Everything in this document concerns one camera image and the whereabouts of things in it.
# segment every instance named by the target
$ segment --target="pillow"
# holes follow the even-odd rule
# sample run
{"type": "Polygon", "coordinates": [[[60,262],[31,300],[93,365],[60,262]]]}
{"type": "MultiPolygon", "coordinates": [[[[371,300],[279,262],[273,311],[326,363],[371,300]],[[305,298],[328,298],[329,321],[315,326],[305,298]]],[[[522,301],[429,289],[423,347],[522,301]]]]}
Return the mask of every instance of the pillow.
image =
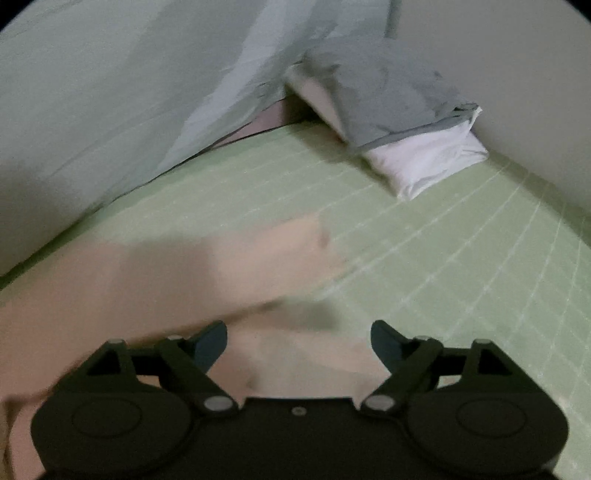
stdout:
{"type": "Polygon", "coordinates": [[[347,144],[356,151],[455,127],[478,109],[391,38],[323,40],[305,52],[301,65],[329,91],[347,144]]]}
{"type": "MultiPolygon", "coordinates": [[[[345,129],[330,93],[302,65],[287,72],[287,83],[346,141],[345,129]]],[[[448,129],[426,132],[392,142],[362,155],[372,168],[384,175],[403,200],[411,200],[432,185],[488,158],[486,148],[470,132],[482,112],[477,108],[472,117],[448,129]]]]}

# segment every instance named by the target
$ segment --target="mattress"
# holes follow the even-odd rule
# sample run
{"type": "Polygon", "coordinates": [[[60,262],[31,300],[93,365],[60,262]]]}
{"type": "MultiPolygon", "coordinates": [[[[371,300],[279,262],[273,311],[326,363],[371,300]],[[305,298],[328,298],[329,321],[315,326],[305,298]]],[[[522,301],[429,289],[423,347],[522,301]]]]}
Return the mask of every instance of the mattress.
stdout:
{"type": "Polygon", "coordinates": [[[195,237],[309,212],[348,259],[347,274],[315,292],[326,318],[311,328],[367,338],[384,319],[447,346],[491,338],[569,418],[557,473],[591,476],[591,218],[494,152],[402,202],[328,127],[289,125],[186,162],[32,262],[80,236],[195,237]]]}

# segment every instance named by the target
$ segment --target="white pillow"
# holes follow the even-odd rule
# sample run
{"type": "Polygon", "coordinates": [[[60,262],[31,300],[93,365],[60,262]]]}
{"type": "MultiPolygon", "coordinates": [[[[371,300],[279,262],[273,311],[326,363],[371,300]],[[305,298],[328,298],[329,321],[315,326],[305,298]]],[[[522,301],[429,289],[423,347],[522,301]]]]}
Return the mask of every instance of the white pillow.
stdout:
{"type": "MultiPolygon", "coordinates": [[[[343,139],[342,123],[330,93],[300,65],[287,72],[287,83],[343,139]]],[[[470,121],[438,132],[404,138],[363,153],[372,168],[388,178],[394,193],[411,200],[441,180],[488,158],[486,148],[470,132],[478,109],[470,121]]]]}

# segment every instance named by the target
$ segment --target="grid pattern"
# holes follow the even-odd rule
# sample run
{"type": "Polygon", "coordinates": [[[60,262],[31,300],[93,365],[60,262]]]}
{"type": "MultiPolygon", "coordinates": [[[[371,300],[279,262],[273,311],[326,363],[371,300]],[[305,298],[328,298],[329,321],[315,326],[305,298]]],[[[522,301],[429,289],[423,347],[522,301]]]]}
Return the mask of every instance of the grid pattern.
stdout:
{"type": "Polygon", "coordinates": [[[135,242],[312,211],[350,266],[316,295],[336,332],[366,336],[381,318],[449,346],[492,338],[567,413],[557,473],[591,478],[591,218],[500,155],[399,202],[326,126],[292,125],[199,157],[80,228],[135,242]]]}

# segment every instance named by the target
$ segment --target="metal rivet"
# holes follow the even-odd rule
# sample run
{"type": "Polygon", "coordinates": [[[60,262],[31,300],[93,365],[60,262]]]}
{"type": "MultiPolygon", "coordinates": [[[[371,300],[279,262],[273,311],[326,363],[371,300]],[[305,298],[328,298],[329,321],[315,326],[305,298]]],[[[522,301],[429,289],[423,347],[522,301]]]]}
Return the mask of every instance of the metal rivet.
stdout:
{"type": "Polygon", "coordinates": [[[203,405],[210,411],[226,411],[234,406],[234,402],[228,397],[217,395],[209,397],[203,402],[203,405]]]}
{"type": "Polygon", "coordinates": [[[303,417],[307,413],[308,411],[304,407],[293,407],[291,409],[291,414],[295,415],[296,417],[303,417]]]}
{"type": "Polygon", "coordinates": [[[372,410],[388,411],[396,405],[396,401],[387,395],[372,395],[365,400],[365,405],[372,410]]]}

